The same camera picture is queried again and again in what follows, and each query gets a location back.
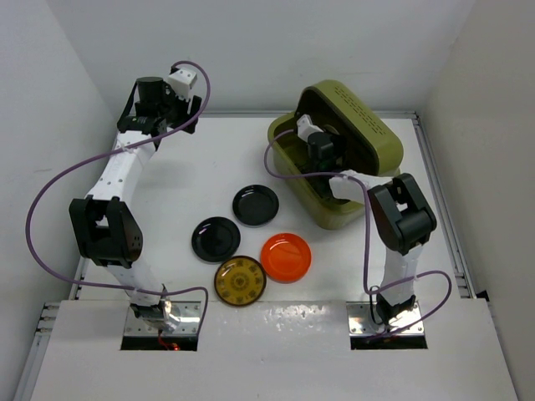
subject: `black bracket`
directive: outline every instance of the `black bracket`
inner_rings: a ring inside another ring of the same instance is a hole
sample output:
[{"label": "black bracket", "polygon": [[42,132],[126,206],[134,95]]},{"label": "black bracket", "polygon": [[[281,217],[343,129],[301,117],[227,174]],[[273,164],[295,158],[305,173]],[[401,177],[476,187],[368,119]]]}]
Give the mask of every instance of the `black bracket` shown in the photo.
[{"label": "black bracket", "polygon": [[[123,266],[130,269],[143,248],[143,235],[128,206],[119,200],[73,199],[70,220],[80,255],[97,266]],[[98,223],[104,218],[107,225]]]},{"label": "black bracket", "polygon": [[308,157],[312,171],[334,171],[336,162],[345,153],[345,137],[329,132],[314,132],[307,138]]},{"label": "black bracket", "polygon": [[[401,255],[429,241],[436,217],[414,177],[404,173],[368,190],[377,231],[384,244]],[[406,205],[402,211],[397,205]]]},{"label": "black bracket", "polygon": [[388,323],[392,317],[398,316],[403,311],[411,309],[416,302],[416,295],[413,295],[405,302],[390,305],[388,301],[381,294],[377,294],[377,314],[381,318],[381,322]]},{"label": "black bracket", "polygon": [[[140,97],[134,102],[135,90]],[[119,132],[139,130],[153,138],[164,134],[167,125],[176,128],[191,118],[201,108],[202,99],[193,96],[191,102],[179,99],[173,88],[160,77],[143,77],[135,81],[126,101],[125,109],[117,122]],[[135,115],[130,115],[135,107]],[[198,119],[191,121],[183,130],[188,134],[195,132]],[[154,142],[156,150],[160,141]]]}]

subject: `orange plate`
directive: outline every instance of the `orange plate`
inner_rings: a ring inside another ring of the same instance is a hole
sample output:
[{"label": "orange plate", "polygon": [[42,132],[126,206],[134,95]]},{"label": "orange plate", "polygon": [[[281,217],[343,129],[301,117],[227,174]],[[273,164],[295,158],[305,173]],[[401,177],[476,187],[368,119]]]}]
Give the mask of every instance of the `orange plate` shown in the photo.
[{"label": "orange plate", "polygon": [[260,260],[267,275],[273,280],[295,282],[307,274],[312,254],[303,238],[283,233],[267,240]]}]

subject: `metal base plate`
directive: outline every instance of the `metal base plate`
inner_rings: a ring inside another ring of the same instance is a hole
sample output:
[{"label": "metal base plate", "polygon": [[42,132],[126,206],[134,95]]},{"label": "metal base plate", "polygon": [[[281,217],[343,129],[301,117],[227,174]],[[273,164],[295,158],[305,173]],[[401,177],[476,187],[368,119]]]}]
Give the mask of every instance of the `metal base plate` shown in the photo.
[{"label": "metal base plate", "polygon": [[[178,343],[181,350],[196,351],[197,330],[201,320],[200,302],[171,302],[171,314],[179,321],[173,332],[163,332],[161,338],[167,343]],[[135,317],[129,309],[123,331],[122,350],[164,349],[158,344],[158,330]]]},{"label": "metal base plate", "polygon": [[[351,338],[351,349],[414,349],[427,348],[425,341],[424,323],[407,328],[403,332],[391,338],[378,338],[370,340],[385,331],[385,325],[375,324],[369,309],[369,302],[347,302],[349,337]],[[403,327],[421,318],[418,302],[410,311],[404,311],[398,316],[390,319],[391,330]]]}]

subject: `white tabletop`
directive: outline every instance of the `white tabletop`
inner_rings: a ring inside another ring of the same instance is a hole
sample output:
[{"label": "white tabletop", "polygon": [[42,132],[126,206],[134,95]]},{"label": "white tabletop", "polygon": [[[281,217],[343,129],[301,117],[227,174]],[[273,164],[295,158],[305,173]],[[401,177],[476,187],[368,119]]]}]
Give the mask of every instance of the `white tabletop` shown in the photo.
[{"label": "white tabletop", "polygon": [[[169,291],[206,286],[211,300],[217,300],[213,277],[217,265],[200,261],[191,249],[191,233],[211,216],[232,215],[232,198],[245,185],[263,184],[280,200],[278,215],[266,226],[249,228],[237,222],[242,243],[237,255],[259,258],[264,242],[280,232],[304,238],[313,253],[307,275],[292,284],[269,281],[263,301],[358,301],[365,299],[362,285],[364,219],[338,231],[315,225],[283,180],[264,170],[262,157],[268,144],[269,118],[205,118],[194,135],[177,134],[165,140],[145,167],[135,190],[131,210],[143,231],[143,255],[156,277]],[[411,119],[385,119],[401,139],[405,156],[401,170],[411,173],[425,197],[435,208],[420,147]],[[385,246],[375,224],[371,239],[369,284],[380,284]],[[451,274],[453,268],[439,222],[425,245],[418,272],[439,269]],[[87,281],[114,283],[102,267],[89,263]],[[446,291],[443,277],[426,277],[415,284],[418,297],[436,303]],[[458,297],[455,287],[453,297]],[[84,287],[80,299],[127,299],[121,291]],[[201,294],[183,299],[201,300]]]},{"label": "white tabletop", "polygon": [[[425,322],[428,349],[350,349],[345,301],[364,299],[362,219],[340,231],[322,230],[285,183],[266,174],[262,153],[270,122],[202,119],[193,136],[162,144],[135,193],[132,211],[154,273],[170,290],[210,289],[198,351],[120,351],[125,294],[86,287],[81,300],[61,304],[32,400],[516,399],[486,303],[460,299],[456,288]],[[415,176],[434,205],[412,121],[385,122],[404,144],[402,170]],[[215,297],[216,265],[193,255],[191,232],[207,217],[232,218],[232,197],[249,184],[273,188],[281,207],[267,226],[240,226],[237,253],[258,257],[271,235],[291,231],[310,244],[313,265],[299,282],[269,281],[260,302],[238,309]],[[370,285],[380,282],[385,258],[376,232],[371,256]],[[420,259],[419,272],[429,269],[453,277],[440,222]],[[92,264],[86,279],[114,282]],[[431,309],[445,290],[441,277],[417,282],[421,309]]]}]

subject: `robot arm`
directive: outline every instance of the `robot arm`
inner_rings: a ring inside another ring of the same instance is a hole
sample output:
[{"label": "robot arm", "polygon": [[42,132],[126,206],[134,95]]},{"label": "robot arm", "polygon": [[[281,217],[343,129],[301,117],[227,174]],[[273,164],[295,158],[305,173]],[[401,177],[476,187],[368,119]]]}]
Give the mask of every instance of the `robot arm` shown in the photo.
[{"label": "robot arm", "polygon": [[[164,134],[167,126],[176,127],[194,115],[201,98],[190,96],[196,73],[187,69],[171,70],[162,78],[137,79],[120,117],[114,150]],[[134,105],[135,90],[139,101]],[[195,131],[196,121],[184,130]],[[143,235],[128,205],[146,163],[158,150],[160,141],[126,149],[110,157],[102,176],[84,199],[73,199],[69,214],[81,256],[103,266],[117,281],[133,288],[164,292],[149,264],[141,255]],[[165,330],[170,322],[165,298],[127,291],[137,317]]]},{"label": "robot arm", "polygon": [[[333,171],[336,159],[344,152],[339,136],[322,131],[304,114],[298,120],[298,137],[308,145],[315,171]],[[423,245],[436,229],[436,218],[412,175],[377,177],[342,171],[364,183],[381,240],[386,245],[385,274],[381,287],[416,275]],[[364,203],[362,189],[344,177],[329,180],[333,197]],[[388,288],[377,296],[377,312],[388,322],[415,302],[413,281]]]}]

